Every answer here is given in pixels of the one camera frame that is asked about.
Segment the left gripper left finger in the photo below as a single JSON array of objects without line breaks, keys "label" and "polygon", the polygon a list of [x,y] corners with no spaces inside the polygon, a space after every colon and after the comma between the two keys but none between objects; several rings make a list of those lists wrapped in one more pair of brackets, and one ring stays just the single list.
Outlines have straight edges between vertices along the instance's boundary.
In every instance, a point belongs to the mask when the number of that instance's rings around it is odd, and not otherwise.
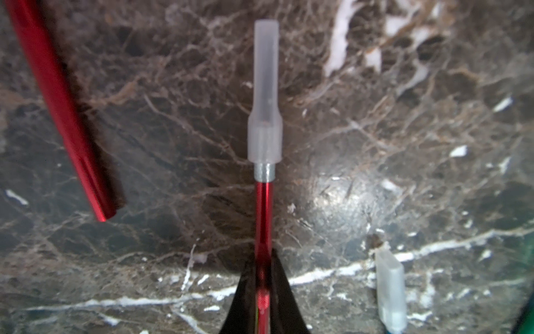
[{"label": "left gripper left finger", "polygon": [[250,256],[243,268],[232,305],[219,334],[253,334],[256,326],[256,263]]}]

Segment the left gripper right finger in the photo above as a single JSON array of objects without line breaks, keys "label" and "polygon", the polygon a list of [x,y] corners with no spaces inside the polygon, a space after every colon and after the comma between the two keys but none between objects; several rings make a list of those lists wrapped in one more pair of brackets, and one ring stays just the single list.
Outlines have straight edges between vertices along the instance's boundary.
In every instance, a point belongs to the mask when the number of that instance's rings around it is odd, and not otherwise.
[{"label": "left gripper right finger", "polygon": [[274,334],[310,334],[275,249],[271,259],[270,322]]}]

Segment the red carving knife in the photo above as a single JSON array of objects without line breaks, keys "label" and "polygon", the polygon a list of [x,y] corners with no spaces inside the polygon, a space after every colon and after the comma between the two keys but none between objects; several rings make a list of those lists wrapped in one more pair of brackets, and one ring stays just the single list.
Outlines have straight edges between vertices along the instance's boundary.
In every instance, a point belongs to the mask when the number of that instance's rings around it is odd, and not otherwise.
[{"label": "red carving knife", "polygon": [[116,206],[37,1],[5,1],[24,55],[98,221]]},{"label": "red carving knife", "polygon": [[255,329],[269,333],[272,257],[273,182],[282,159],[283,124],[278,108],[280,26],[274,19],[254,24],[253,108],[248,118],[248,159],[254,165]]}]

